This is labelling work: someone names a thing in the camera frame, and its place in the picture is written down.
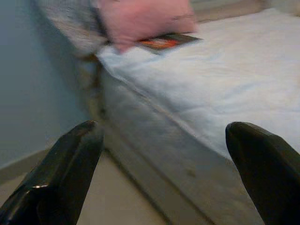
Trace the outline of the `quilted beige mattress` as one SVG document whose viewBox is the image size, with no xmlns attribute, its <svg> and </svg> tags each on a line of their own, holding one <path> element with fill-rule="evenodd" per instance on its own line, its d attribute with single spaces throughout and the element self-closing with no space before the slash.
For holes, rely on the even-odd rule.
<svg viewBox="0 0 300 225">
<path fill-rule="evenodd" d="M 264 225 L 232 161 L 106 70 L 106 129 L 118 132 L 203 212 L 232 225 Z"/>
</svg>

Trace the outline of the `beige bed headboard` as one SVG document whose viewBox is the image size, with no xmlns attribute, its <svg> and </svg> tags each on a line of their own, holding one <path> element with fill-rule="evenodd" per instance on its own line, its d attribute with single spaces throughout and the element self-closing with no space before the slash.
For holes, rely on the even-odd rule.
<svg viewBox="0 0 300 225">
<path fill-rule="evenodd" d="M 79 84 L 89 115 L 103 128 L 107 127 L 102 75 L 105 72 L 95 53 L 78 59 Z"/>
</svg>

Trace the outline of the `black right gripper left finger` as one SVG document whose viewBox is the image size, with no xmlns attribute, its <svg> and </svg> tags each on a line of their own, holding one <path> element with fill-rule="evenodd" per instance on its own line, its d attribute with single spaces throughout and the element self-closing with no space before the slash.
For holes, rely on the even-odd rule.
<svg viewBox="0 0 300 225">
<path fill-rule="evenodd" d="M 65 133 L 0 207 L 0 225 L 77 225 L 103 149 L 96 121 Z"/>
</svg>

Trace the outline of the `white bedsheet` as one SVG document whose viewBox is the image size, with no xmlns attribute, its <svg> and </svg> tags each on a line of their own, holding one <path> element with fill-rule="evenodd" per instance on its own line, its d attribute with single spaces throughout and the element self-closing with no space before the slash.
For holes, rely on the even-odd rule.
<svg viewBox="0 0 300 225">
<path fill-rule="evenodd" d="M 300 17 L 270 8 L 198 25 L 195 42 L 155 55 L 108 46 L 108 72 L 229 158 L 225 127 L 256 124 L 300 153 Z"/>
</svg>

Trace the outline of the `beige bed base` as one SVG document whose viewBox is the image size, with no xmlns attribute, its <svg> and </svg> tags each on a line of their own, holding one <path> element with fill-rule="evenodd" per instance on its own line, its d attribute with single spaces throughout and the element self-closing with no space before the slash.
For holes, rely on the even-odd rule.
<svg viewBox="0 0 300 225">
<path fill-rule="evenodd" d="M 112 157 L 129 173 L 149 201 L 172 225 L 232 225 L 197 207 L 150 160 L 118 132 L 105 131 L 105 144 Z"/>
</svg>

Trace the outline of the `pink pillow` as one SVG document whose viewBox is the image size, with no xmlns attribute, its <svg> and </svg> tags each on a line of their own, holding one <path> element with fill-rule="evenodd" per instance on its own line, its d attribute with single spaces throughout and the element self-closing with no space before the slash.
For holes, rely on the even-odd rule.
<svg viewBox="0 0 300 225">
<path fill-rule="evenodd" d="M 137 41 L 195 31 L 189 0 L 97 0 L 109 40 L 123 53 Z"/>
</svg>

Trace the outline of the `dark cover book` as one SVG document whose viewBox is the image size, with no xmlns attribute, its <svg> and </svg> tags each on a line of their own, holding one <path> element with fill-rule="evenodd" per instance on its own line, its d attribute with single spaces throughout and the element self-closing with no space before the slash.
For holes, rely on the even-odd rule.
<svg viewBox="0 0 300 225">
<path fill-rule="evenodd" d="M 158 37 L 145 39 L 137 43 L 137 46 L 154 54 L 164 54 L 169 50 L 176 49 L 191 43 L 203 41 L 202 38 L 184 34 L 166 34 Z"/>
</svg>

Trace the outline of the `grey patterned white blanket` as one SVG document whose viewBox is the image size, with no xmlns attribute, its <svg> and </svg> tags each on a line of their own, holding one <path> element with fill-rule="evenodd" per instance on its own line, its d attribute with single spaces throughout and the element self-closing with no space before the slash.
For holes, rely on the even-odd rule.
<svg viewBox="0 0 300 225">
<path fill-rule="evenodd" d="M 46 18 L 71 42 L 77 54 L 95 54 L 108 43 L 98 0 L 35 0 Z"/>
</svg>

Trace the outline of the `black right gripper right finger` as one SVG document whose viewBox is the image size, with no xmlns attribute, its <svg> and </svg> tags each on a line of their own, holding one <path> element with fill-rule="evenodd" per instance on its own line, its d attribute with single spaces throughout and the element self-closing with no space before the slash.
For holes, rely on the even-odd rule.
<svg viewBox="0 0 300 225">
<path fill-rule="evenodd" d="M 300 225 L 300 154 L 255 124 L 226 126 L 227 149 L 265 225 Z"/>
</svg>

